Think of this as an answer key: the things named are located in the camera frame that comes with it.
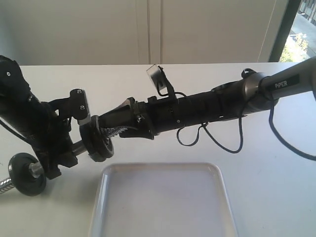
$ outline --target black rubber wheel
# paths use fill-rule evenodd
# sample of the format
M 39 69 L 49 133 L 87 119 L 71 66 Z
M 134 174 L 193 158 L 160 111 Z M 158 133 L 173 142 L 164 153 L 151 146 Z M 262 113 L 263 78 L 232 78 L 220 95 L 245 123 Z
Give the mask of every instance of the black rubber wheel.
M 44 174 L 34 178 L 29 172 L 30 163 L 36 162 L 38 160 L 28 153 L 18 153 L 9 161 L 8 170 L 13 185 L 27 196 L 36 196 L 42 193 L 46 187 Z

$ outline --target white tray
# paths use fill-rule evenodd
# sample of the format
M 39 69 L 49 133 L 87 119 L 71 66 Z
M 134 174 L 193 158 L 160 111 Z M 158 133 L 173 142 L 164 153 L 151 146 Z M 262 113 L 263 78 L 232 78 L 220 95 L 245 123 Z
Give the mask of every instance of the white tray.
M 91 237 L 236 237 L 218 167 L 131 163 L 102 175 Z

